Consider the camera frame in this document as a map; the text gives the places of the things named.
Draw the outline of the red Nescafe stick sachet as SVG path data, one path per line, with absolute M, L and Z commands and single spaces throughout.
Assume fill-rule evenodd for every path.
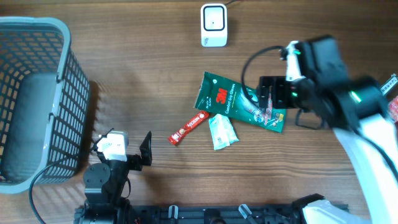
M 172 134 L 169 137 L 169 142 L 174 146 L 178 145 L 190 131 L 194 130 L 199 124 L 204 122 L 209 117 L 209 115 L 210 114 L 206 111 L 200 111 L 176 133 Z

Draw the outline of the green 3M gloves packet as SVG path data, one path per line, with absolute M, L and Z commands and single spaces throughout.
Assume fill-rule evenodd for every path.
M 273 106 L 260 109 L 256 91 L 249 87 L 246 89 L 250 100 L 239 82 L 205 72 L 194 107 L 281 133 L 286 110 Z

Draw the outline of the light green wipes packet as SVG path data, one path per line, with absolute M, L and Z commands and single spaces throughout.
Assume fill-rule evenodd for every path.
M 215 151 L 239 141 L 231 121 L 227 116 L 216 114 L 209 119 L 209 127 Z

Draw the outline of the pink Kleenex tissue pack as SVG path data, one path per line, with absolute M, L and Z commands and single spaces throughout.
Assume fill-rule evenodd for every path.
M 388 104 L 388 113 L 395 123 L 398 122 L 398 96 L 392 99 Z

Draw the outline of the white green box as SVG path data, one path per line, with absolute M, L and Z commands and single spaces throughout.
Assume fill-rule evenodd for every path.
M 386 96 L 389 92 L 391 92 L 394 89 L 397 83 L 398 83 L 397 75 L 393 73 L 391 77 L 383 85 L 381 85 L 380 90 L 382 94 Z

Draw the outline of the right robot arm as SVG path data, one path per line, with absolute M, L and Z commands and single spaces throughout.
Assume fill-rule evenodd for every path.
M 283 77 L 261 77 L 261 109 L 315 113 L 347 153 L 368 206 L 370 223 L 397 222 L 397 129 L 378 82 L 350 79 L 329 35 L 278 46 Z

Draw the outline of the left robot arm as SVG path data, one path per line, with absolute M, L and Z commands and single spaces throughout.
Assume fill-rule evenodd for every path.
M 140 223 L 129 199 L 122 196 L 131 186 L 128 174 L 152 165 L 152 133 L 139 146 L 139 154 L 128 154 L 128 134 L 109 130 L 95 141 L 92 150 L 99 163 L 90 165 L 83 175 L 86 200 L 75 210 L 74 223 Z

